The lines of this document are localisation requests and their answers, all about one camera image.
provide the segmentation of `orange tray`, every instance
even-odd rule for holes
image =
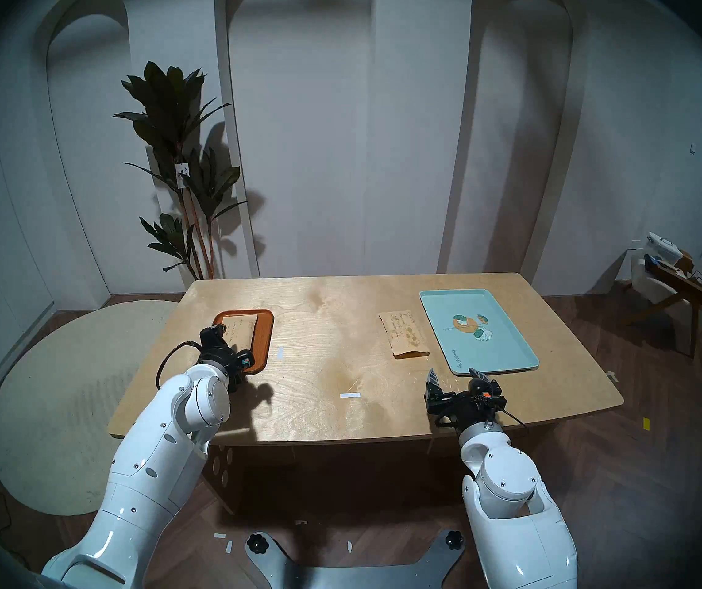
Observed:
[[[224,317],[238,316],[239,314],[257,314],[258,320],[253,330],[253,343],[250,348],[253,350],[253,360],[255,364],[250,369],[246,369],[244,375],[257,374],[266,367],[266,359],[269,356],[269,341],[272,339],[272,326],[275,324],[275,315],[270,310],[226,310],[218,314],[212,325],[223,322]]]

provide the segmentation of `light blue tray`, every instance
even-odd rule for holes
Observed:
[[[539,359],[487,289],[420,291],[419,299],[455,375],[539,367]]]

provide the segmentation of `potted plant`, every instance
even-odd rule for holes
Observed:
[[[228,107],[230,103],[222,104],[209,112],[206,109],[216,99],[208,101],[200,109],[193,107],[198,106],[196,100],[200,97],[204,83],[204,74],[198,69],[185,77],[179,67],[169,67],[163,73],[160,67],[149,61],[143,78],[136,75],[128,78],[129,81],[122,80],[121,84],[144,106],[144,112],[121,112],[113,117],[133,123],[136,134],[152,146],[159,172],[155,173],[137,164],[125,164],[139,168],[165,183],[177,195],[181,211],[181,218],[161,214],[159,225],[149,224],[139,218],[147,232],[157,239],[149,247],[180,259],[179,263],[163,268],[166,272],[184,264],[196,279],[214,278],[212,224],[223,213],[245,202],[235,202],[221,209],[225,194],[239,180],[239,167],[228,167],[218,173],[217,160],[211,148],[202,152],[203,160],[199,159],[197,149],[193,148],[187,155],[185,151],[190,133],[210,115]],[[196,205],[203,213],[204,227],[199,220]],[[203,264],[195,252],[194,237],[199,240]]]

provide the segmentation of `paper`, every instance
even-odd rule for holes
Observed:
[[[190,165],[186,162],[180,162],[175,165],[177,167],[177,187],[186,188],[187,185],[184,184],[184,179],[182,175],[187,175],[190,177]]]
[[[250,349],[257,321],[257,314],[232,314],[230,317],[223,317],[225,343],[236,352]]]
[[[430,351],[425,344],[425,338],[416,326],[411,310],[397,312],[382,312],[379,318],[384,324],[389,346],[395,358],[401,356],[427,356]]]

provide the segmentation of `wooden chair leg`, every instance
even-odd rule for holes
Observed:
[[[698,304],[692,304],[692,339],[689,344],[689,356],[694,358],[695,347],[697,346],[697,323],[700,307]]]
[[[669,298],[665,298],[658,304],[654,304],[650,308],[646,308],[641,313],[633,314],[631,317],[624,319],[623,324],[629,325],[630,323],[635,323],[639,320],[643,320],[644,318],[648,317],[648,315],[654,314],[655,312],[659,312],[660,310],[664,310],[668,306],[672,306],[673,304],[679,302],[682,299],[683,294],[674,293]]]

